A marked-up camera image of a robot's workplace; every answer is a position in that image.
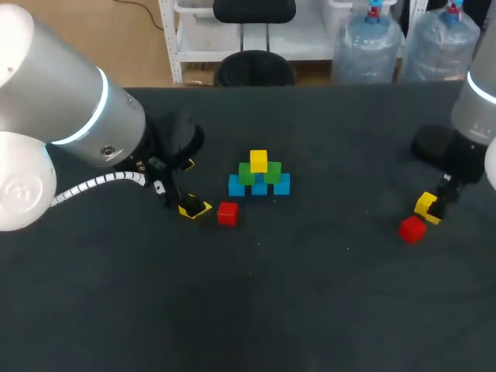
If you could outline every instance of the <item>black cable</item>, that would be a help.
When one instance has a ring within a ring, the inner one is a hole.
[[[114,2],[120,2],[121,4],[132,4],[132,5],[139,5],[141,6],[142,8],[145,8],[145,10],[148,12],[148,14],[150,15],[150,18],[152,19],[152,22],[153,22],[153,25],[155,27],[157,27],[158,29],[164,31],[164,28],[158,26],[156,23],[155,23],[155,18],[153,17],[153,14],[152,12],[146,7],[146,5],[144,4],[141,4],[140,2],[131,2],[131,1],[128,1],[128,0],[113,0]]]

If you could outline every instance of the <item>chair seat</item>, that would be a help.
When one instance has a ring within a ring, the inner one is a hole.
[[[295,85],[295,73],[281,56],[263,50],[231,54],[214,76],[217,87],[280,87]]]
[[[215,0],[215,17],[223,23],[287,23],[296,14],[295,0]]]

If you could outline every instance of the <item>electrical cord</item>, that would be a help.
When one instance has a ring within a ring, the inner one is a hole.
[[[153,17],[152,12],[148,9],[148,7],[146,5],[141,4],[140,2],[131,2],[129,0],[113,0],[113,1],[114,2],[120,2],[121,4],[138,5],[138,6],[142,7],[142,8],[144,8],[148,12],[150,18],[152,19],[153,25],[155,27],[157,27],[158,29],[164,31],[164,28],[163,27],[160,27],[159,25],[157,25],[157,23],[155,22],[155,18]]]
[[[106,184],[107,182],[119,181],[119,180],[135,181],[137,184],[140,184],[141,186],[144,186],[146,183],[145,175],[141,173],[136,173],[136,172],[109,173],[106,174],[105,176],[92,178],[91,180],[83,182],[82,184],[79,184],[78,186],[74,186],[73,188],[70,188],[69,190],[63,192],[62,194],[57,195],[55,199],[52,201],[52,204],[50,204],[50,207],[59,205],[60,203],[65,202],[66,200],[72,198],[73,196],[76,196],[81,192],[85,192],[90,188],[95,188],[100,184]]]

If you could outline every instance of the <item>white cable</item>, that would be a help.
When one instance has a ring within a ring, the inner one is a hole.
[[[79,184],[78,186],[74,186],[73,188],[70,188],[69,190],[63,192],[62,194],[57,195],[55,199],[52,201],[52,204],[50,204],[50,207],[54,207],[55,205],[65,202],[66,200],[72,198],[73,196],[76,196],[81,192],[85,192],[90,188],[95,188],[100,184],[106,184],[107,182],[119,181],[119,180],[135,181],[137,184],[140,184],[141,186],[144,186],[146,183],[145,175],[141,173],[136,173],[136,172],[110,173],[110,174],[106,174],[105,176],[92,178],[91,180],[83,182],[82,184]]]

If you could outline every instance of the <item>shelf leg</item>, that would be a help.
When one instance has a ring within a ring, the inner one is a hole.
[[[183,82],[183,71],[181,62],[177,53],[178,43],[176,27],[174,24],[174,7],[173,0],[159,0],[160,14],[162,16],[162,24],[164,25],[165,43],[169,54],[170,71],[174,83]]]

